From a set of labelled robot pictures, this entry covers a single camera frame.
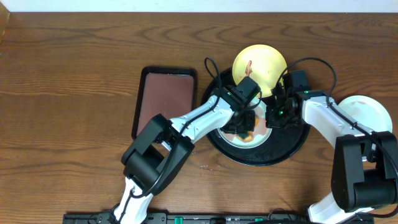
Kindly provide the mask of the light green plate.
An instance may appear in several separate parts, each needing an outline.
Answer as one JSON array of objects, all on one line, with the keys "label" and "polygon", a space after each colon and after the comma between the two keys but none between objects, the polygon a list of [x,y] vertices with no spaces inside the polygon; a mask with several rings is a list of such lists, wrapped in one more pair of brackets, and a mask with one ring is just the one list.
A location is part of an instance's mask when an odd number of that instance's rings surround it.
[{"label": "light green plate", "polygon": [[383,105],[368,96],[349,96],[338,106],[357,122],[376,132],[392,132],[393,126],[389,113]]}]

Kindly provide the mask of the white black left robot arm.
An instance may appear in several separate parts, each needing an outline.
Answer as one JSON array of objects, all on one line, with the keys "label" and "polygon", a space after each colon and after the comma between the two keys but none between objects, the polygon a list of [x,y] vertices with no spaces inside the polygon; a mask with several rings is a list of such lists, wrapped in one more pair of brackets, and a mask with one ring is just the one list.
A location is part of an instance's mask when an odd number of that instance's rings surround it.
[{"label": "white black left robot arm", "polygon": [[123,154],[126,188],[113,223],[142,223],[153,196],[176,177],[203,136],[245,110],[256,93],[219,90],[197,109],[177,118],[154,116]]}]

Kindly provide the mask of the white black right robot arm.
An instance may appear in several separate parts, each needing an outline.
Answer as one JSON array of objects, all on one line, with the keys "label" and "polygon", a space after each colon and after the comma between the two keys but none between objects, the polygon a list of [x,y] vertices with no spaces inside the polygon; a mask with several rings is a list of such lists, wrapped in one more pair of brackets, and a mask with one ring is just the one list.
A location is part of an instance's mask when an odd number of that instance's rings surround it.
[{"label": "white black right robot arm", "polygon": [[340,109],[323,90],[275,87],[275,103],[267,107],[269,128],[307,124],[334,148],[331,193],[308,207],[314,223],[346,223],[356,215],[389,218],[375,209],[397,204],[397,139],[375,132]]}]

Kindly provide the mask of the mint green plate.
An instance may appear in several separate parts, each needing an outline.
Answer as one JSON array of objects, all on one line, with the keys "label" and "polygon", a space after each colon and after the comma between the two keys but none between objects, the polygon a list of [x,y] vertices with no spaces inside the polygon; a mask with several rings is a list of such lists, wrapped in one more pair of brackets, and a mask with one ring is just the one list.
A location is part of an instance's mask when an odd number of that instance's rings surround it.
[{"label": "mint green plate", "polygon": [[237,138],[237,134],[226,134],[221,129],[217,129],[221,138],[228,144],[240,148],[249,149],[260,146],[271,135],[272,129],[266,127],[266,104],[261,101],[260,104],[254,109],[258,118],[258,124],[253,131],[254,140],[251,142],[242,142]]}]

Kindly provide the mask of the orange green sponge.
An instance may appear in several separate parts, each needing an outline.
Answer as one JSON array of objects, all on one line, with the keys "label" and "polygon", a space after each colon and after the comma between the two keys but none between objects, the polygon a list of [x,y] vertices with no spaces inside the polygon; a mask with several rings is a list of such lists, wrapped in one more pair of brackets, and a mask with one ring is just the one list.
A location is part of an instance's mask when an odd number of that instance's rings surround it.
[{"label": "orange green sponge", "polygon": [[242,142],[251,142],[251,141],[253,141],[254,140],[253,131],[254,131],[255,127],[257,126],[257,124],[258,124],[258,118],[257,118],[257,116],[255,116],[254,117],[254,123],[253,123],[253,126],[252,126],[252,130],[249,130],[249,131],[247,131],[245,133],[238,133],[237,134],[237,138],[240,141],[242,141]]}]

